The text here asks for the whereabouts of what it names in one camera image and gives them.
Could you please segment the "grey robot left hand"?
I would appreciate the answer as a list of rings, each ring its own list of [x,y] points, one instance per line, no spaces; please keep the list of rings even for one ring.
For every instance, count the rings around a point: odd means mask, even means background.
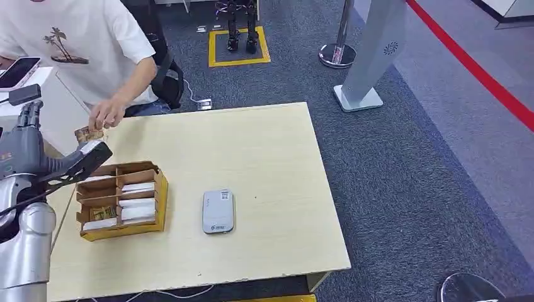
[[[66,157],[52,158],[44,150],[40,131],[42,101],[26,103],[13,129],[1,136],[1,179],[30,176],[38,181],[51,181],[77,171],[84,154],[78,148]]]

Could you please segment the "person's left hand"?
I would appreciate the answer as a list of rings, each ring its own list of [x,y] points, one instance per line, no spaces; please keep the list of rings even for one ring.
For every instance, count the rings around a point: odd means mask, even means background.
[[[116,127],[125,115],[126,103],[117,98],[106,99],[93,106],[89,115],[88,128],[102,130]]]

